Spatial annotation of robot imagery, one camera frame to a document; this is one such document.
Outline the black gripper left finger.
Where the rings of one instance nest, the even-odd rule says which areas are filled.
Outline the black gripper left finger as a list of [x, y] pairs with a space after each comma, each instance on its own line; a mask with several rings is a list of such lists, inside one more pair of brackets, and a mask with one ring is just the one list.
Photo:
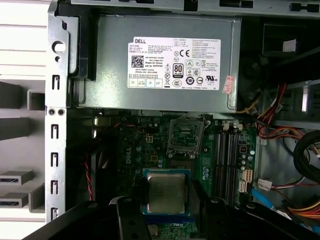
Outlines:
[[145, 187], [107, 203], [85, 201], [26, 236], [25, 240], [146, 240], [141, 210]]

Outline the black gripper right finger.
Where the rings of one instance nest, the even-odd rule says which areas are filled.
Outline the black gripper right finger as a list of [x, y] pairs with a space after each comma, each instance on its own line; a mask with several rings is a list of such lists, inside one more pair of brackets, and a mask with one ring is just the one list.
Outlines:
[[239, 209], [209, 197], [198, 180], [189, 184], [190, 212], [205, 240], [311, 240], [313, 232], [267, 207], [250, 202]]

